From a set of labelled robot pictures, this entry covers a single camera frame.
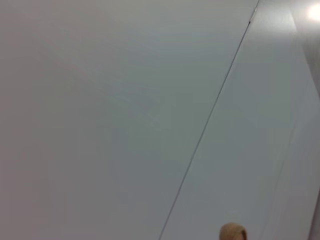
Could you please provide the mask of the brown woven handbag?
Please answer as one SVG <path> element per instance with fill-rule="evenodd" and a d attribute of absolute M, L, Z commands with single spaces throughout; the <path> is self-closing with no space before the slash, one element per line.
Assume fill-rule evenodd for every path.
<path fill-rule="evenodd" d="M 219 240 L 248 240 L 247 230 L 241 224 L 226 223 L 220 228 Z"/>

